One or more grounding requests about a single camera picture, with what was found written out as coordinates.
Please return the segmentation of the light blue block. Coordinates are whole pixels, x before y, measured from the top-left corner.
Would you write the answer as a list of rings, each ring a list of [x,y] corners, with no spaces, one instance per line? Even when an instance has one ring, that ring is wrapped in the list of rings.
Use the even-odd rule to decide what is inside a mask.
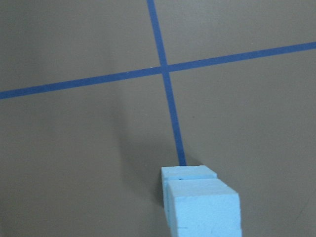
[[[239,195],[221,180],[173,180],[167,190],[173,237],[242,236]]]
[[[205,165],[199,166],[170,166],[161,168],[162,186],[172,180],[195,180],[217,178],[217,174]]]

